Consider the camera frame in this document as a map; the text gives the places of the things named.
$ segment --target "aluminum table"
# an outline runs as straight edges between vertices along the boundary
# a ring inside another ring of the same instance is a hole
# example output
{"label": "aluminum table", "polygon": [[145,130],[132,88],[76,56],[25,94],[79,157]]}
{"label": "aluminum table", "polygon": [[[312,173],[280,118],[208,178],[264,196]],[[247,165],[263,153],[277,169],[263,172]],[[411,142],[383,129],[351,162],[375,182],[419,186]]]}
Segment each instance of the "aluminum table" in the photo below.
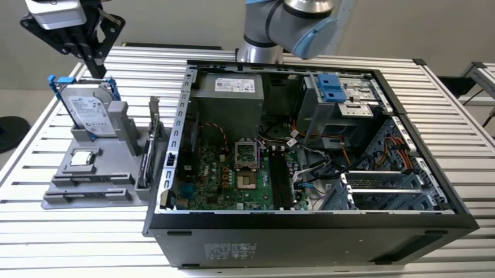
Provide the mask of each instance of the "aluminum table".
{"label": "aluminum table", "polygon": [[[128,114],[149,122],[148,97],[160,97],[172,124],[187,60],[233,61],[232,51],[115,47],[105,61]],[[177,270],[153,239],[141,236],[145,207],[44,211],[43,193],[71,142],[71,118],[53,99],[0,171],[0,276],[495,277],[495,142],[425,65],[411,59],[319,56],[285,64],[381,71],[428,148],[473,214],[477,231],[405,266]],[[79,64],[75,77],[89,77]]]}

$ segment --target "white label sticker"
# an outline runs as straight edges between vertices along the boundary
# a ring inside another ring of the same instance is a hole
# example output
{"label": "white label sticker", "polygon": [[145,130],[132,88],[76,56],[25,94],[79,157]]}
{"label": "white label sticker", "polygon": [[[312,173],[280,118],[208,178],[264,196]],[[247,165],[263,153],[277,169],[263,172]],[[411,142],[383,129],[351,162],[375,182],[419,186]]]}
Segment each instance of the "white label sticker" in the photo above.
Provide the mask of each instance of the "white label sticker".
{"label": "white label sticker", "polygon": [[207,259],[253,259],[256,243],[205,243]]}
{"label": "white label sticker", "polygon": [[292,147],[296,143],[297,143],[297,140],[292,138],[291,140],[288,140],[287,146]]}
{"label": "white label sticker", "polygon": [[255,93],[255,81],[252,79],[217,78],[215,91],[235,93]]}
{"label": "white label sticker", "polygon": [[291,137],[296,138],[297,135],[299,135],[299,131],[296,131],[296,129],[292,130],[292,132],[291,132]]}
{"label": "white label sticker", "polygon": [[115,135],[103,102],[96,97],[69,97],[79,121],[96,136]]}

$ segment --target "black base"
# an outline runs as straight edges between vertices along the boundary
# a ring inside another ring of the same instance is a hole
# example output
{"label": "black base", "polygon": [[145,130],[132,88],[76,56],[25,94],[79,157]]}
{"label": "black base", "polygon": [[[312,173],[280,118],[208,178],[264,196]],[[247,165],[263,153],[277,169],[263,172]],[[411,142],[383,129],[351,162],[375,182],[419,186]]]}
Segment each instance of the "black base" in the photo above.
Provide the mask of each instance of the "black base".
{"label": "black base", "polygon": [[31,125],[20,117],[8,116],[0,118],[0,153],[4,153],[19,146]]}
{"label": "black base", "polygon": [[439,76],[439,79],[455,98],[465,95],[471,91],[473,85],[476,85],[476,82],[469,77]]}

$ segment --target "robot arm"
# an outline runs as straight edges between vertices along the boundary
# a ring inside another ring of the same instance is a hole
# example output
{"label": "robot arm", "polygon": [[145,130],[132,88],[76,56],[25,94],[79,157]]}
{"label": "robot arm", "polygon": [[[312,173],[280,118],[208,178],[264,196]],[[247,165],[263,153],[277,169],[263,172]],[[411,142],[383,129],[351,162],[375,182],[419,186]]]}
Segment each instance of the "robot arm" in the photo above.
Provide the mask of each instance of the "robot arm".
{"label": "robot arm", "polygon": [[[29,14],[20,23],[61,54],[83,59],[93,78],[103,78],[103,61],[125,26],[125,20],[103,11],[107,0],[25,0]],[[105,38],[100,42],[96,29]]]}
{"label": "robot arm", "polygon": [[[125,20],[103,11],[108,0],[25,0],[29,14],[20,23],[61,54],[83,59],[93,78],[105,75],[104,59]],[[245,0],[244,45],[236,60],[283,62],[283,49],[303,59],[319,55],[329,44],[336,22],[328,17],[331,0]],[[96,28],[105,39],[100,42]]]}
{"label": "robot arm", "polygon": [[331,0],[245,0],[244,44],[236,60],[280,64],[283,48],[312,59],[336,31]]}

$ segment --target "chip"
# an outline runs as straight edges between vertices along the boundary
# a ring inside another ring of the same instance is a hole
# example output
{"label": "chip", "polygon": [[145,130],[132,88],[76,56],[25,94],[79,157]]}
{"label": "chip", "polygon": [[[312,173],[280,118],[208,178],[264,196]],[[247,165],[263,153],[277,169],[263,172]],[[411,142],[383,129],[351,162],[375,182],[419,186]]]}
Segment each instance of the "chip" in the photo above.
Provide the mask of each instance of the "chip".
{"label": "chip", "polygon": [[207,197],[207,203],[208,204],[217,204],[217,197],[216,196]]}
{"label": "chip", "polygon": [[256,189],[256,173],[241,171],[236,176],[237,189]]}

